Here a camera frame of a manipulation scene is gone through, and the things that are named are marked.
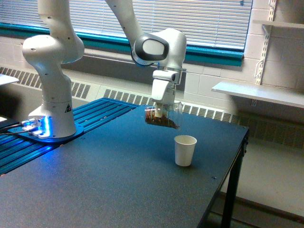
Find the radiator grille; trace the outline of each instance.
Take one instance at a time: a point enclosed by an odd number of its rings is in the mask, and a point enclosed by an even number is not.
[[[35,89],[41,89],[42,84],[38,74],[33,74],[30,72],[0,67],[0,74],[15,77],[19,79],[17,84],[32,87]],[[83,83],[75,83],[72,81],[72,96],[74,98],[86,99],[90,91],[91,86]]]
[[[104,97],[137,105],[155,105],[153,99],[130,92],[106,89]],[[183,112],[218,121],[249,127],[250,137],[304,149],[304,128],[239,116],[210,107],[183,104]]]

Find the window blinds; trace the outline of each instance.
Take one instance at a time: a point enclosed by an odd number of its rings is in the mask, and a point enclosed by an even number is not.
[[[252,0],[133,0],[145,32],[175,28],[188,44],[244,49]],[[79,32],[125,37],[104,0],[70,0],[71,19]],[[46,27],[37,0],[0,0],[0,22]]]

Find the gray table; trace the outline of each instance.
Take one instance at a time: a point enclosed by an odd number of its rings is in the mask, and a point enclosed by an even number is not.
[[[196,228],[231,170],[229,227],[248,129],[184,114],[183,128],[148,125],[144,107],[0,178],[1,228]],[[174,136],[198,139],[174,163]]]

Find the cable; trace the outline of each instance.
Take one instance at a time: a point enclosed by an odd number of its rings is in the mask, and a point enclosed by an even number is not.
[[[1,129],[0,129],[0,132],[4,132],[4,131],[7,131],[7,130],[9,130],[9,129],[11,129],[11,128],[20,127],[20,126],[22,126],[21,123],[19,123],[19,124],[14,124],[14,125],[10,125],[10,126],[6,126],[6,127],[1,128]]]
[[[32,129],[32,130],[28,130],[28,131],[22,131],[22,132],[12,132],[12,133],[0,133],[0,135],[14,135],[14,134],[21,134],[21,133],[26,133],[26,132],[33,132],[36,131],[37,129]]]

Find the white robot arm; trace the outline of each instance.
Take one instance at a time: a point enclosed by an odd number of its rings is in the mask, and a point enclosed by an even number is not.
[[[181,82],[187,46],[185,35],[172,28],[144,34],[136,19],[132,0],[105,1],[130,42],[134,62],[142,66],[157,63],[152,86],[152,98],[157,104],[155,116],[166,116],[168,106],[174,104],[176,85]]]
[[[69,0],[38,0],[38,13],[49,26],[50,35],[34,36],[23,44],[23,55],[38,71],[42,83],[42,105],[29,118],[44,119],[44,127],[32,134],[42,139],[68,137],[76,127],[71,80],[63,74],[61,64],[79,60],[85,48],[73,30]]]

